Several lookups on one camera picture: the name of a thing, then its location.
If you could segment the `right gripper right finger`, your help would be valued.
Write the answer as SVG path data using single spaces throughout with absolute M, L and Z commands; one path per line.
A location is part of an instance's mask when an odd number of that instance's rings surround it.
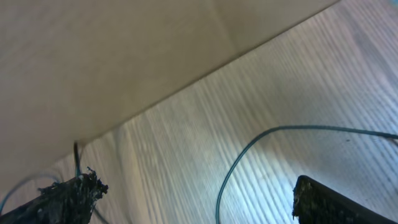
M 397 224 L 307 175 L 294 187 L 292 216 L 300 224 Z

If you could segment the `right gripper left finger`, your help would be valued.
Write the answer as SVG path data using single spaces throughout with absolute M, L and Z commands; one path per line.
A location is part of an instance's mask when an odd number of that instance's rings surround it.
M 88 224 L 99 199 L 108 193 L 94 170 L 39 188 L 40 195 L 1 215 L 1 224 Z

